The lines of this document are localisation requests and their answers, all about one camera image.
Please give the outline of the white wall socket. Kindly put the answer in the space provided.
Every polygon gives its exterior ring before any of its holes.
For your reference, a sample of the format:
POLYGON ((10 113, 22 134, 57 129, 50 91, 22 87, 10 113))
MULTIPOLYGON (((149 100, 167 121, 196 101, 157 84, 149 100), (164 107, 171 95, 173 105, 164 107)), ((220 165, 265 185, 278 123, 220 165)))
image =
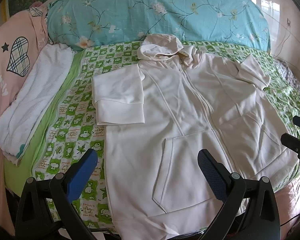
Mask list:
POLYGON ((291 21, 287 18, 287 26, 290 28, 291 27, 291 21))

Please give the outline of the pink heart pattern pillow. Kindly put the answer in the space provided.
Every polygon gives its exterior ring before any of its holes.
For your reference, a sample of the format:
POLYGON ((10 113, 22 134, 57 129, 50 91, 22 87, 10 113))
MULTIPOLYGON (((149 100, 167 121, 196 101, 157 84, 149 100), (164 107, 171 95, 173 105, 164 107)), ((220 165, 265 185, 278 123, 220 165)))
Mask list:
MULTIPOLYGON (((23 10, 0 26, 0 116, 23 86, 40 51, 47 44, 45 7, 23 10)), ((4 155, 0 149, 0 228, 9 235, 14 226, 4 182, 4 155)))

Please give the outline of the white folded towel blanket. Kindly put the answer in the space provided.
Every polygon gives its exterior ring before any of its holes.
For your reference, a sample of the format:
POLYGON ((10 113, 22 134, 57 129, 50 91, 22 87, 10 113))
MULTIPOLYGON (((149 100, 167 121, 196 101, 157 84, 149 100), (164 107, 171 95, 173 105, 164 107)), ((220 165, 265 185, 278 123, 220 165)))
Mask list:
POLYGON ((46 45, 11 105, 0 116, 0 149, 19 165, 33 129, 69 74, 75 52, 65 44, 46 45))

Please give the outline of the cream white zip hoodie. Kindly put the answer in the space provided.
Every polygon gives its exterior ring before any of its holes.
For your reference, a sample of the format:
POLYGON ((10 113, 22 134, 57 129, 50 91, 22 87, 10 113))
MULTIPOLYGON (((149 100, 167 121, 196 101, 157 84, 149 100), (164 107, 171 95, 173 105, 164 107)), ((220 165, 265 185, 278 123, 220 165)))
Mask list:
POLYGON ((108 206, 122 239, 169 239, 208 226, 221 207, 197 161, 207 149, 227 170, 278 187, 297 156, 253 55, 230 60, 148 35, 138 62, 92 78, 105 127, 108 206))

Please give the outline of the teal floral quilt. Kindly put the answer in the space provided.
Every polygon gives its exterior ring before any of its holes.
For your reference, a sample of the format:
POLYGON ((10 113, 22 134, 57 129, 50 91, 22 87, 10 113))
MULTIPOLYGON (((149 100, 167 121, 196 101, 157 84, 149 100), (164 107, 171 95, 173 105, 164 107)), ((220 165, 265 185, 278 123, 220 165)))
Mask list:
POLYGON ((53 42, 75 50, 149 34, 270 49, 268 22, 251 0, 56 0, 47 29, 53 42))

